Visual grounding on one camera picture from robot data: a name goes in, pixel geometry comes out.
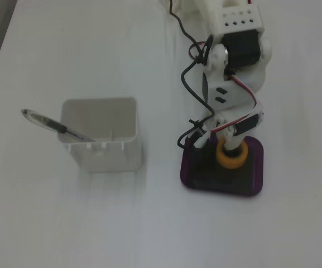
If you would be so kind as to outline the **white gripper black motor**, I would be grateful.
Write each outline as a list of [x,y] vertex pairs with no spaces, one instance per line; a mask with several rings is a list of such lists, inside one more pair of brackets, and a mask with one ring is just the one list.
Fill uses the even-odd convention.
[[265,82],[264,73],[236,73],[225,78],[203,74],[202,94],[215,115],[205,133],[195,131],[190,147],[203,148],[212,135],[224,138],[223,150],[239,151],[244,138],[262,121],[262,104],[256,93]]

